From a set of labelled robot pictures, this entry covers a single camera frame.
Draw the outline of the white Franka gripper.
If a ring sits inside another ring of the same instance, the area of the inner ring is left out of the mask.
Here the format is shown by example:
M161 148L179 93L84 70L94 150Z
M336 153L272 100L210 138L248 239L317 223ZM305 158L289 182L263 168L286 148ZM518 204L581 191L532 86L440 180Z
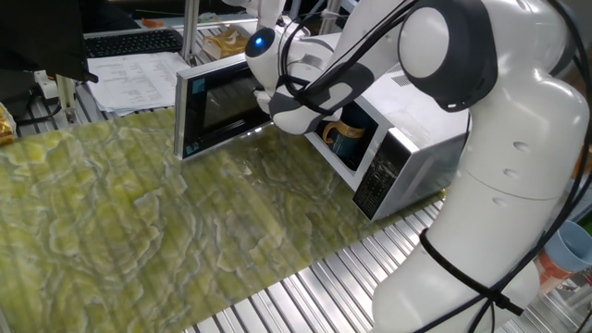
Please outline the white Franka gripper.
M267 93L266 90L255 89L253 91L253 95L255 96L256 102L259 107L266 113L270 114L269 103L271 101L271 96Z

